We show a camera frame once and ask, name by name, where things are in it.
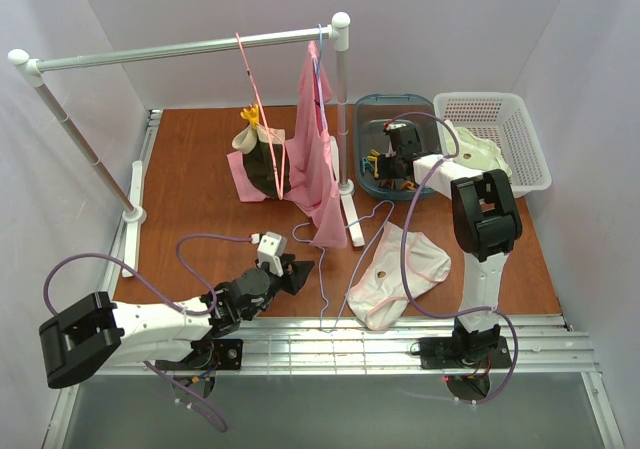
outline gray floor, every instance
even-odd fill
[[[95,376],[81,386],[64,447],[603,447],[580,374],[516,374],[477,408],[401,390],[448,395],[436,375],[220,377],[211,398],[231,429],[219,434],[175,405],[160,378]]]

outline wooden table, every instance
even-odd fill
[[[276,200],[241,203],[238,200],[225,156],[231,152],[231,139],[245,126],[239,112],[237,108],[166,110],[162,116],[145,179],[144,207],[148,217],[142,226],[139,269],[173,300],[205,292],[175,257],[176,241],[189,233],[246,236],[272,231],[289,238],[287,252],[295,253],[298,260],[317,262],[320,256],[319,249],[290,237],[296,224],[307,221],[293,203]],[[266,112],[272,127],[286,129],[287,137],[293,135],[295,107],[270,107]],[[335,107],[327,108],[327,118],[329,126],[335,128]],[[379,202],[359,187],[354,199],[360,216],[369,214]],[[409,203],[397,203],[391,222],[402,226],[408,206]],[[518,208],[523,235],[505,268],[500,308],[508,314],[559,314],[560,305],[524,199],[518,200]],[[387,211],[385,205],[373,219],[362,223],[366,241],[379,228]],[[312,234],[311,228],[306,229],[301,229],[299,235]],[[447,280],[420,297],[420,303],[436,312],[457,309],[464,262],[453,234],[451,202],[437,195],[418,203],[411,230],[426,234],[452,261]],[[251,244],[193,240],[183,248],[187,260],[214,285],[238,277],[251,267],[256,257],[256,247]],[[361,251],[351,246],[327,251],[323,264],[324,286],[331,301],[327,316],[338,314]],[[373,253],[374,248],[365,257],[356,282],[371,262]],[[118,282],[116,299],[131,303],[157,302],[153,294],[133,279]],[[297,296],[279,295],[263,316],[317,317],[323,305],[318,271],[314,269]],[[353,315],[348,306],[345,315]],[[418,312],[409,306],[405,315],[418,315]]]

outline white plastic basket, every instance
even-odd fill
[[[449,119],[498,145],[513,171],[511,189],[515,197],[551,185],[547,161],[520,96],[505,92],[447,92],[438,94],[433,105],[439,118]]]

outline pink cloth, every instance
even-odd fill
[[[321,108],[316,104],[319,92],[316,84],[322,84],[324,102],[331,100],[332,93],[322,67],[320,81],[316,78],[314,62],[317,57],[315,42],[310,42],[298,87],[300,101],[296,112],[295,135],[293,139],[285,141],[291,190],[284,195],[284,199],[294,202],[312,219],[317,228],[312,245],[345,247],[347,234],[340,209],[340,191],[333,177],[329,132],[321,125]],[[256,189],[247,177],[242,165],[242,153],[233,152],[227,155],[227,159],[240,200],[265,200],[267,196]]]

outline plastic container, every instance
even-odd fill
[[[433,100],[436,116],[491,139],[502,150],[511,170],[515,197],[551,185],[551,174],[520,96],[504,92],[448,92]]]
[[[415,192],[378,187],[380,181],[373,178],[370,171],[361,170],[362,158],[371,153],[371,149],[384,154],[389,150],[389,137],[382,130],[389,120],[405,112],[434,113],[433,104],[428,99],[415,94],[382,95],[372,94],[361,98],[354,108],[353,151],[356,179],[362,188],[374,197],[396,201],[409,201]],[[438,125],[426,116],[412,115],[403,118],[416,124],[423,150],[442,153],[443,139]],[[420,196],[433,194],[433,190],[425,188]]]

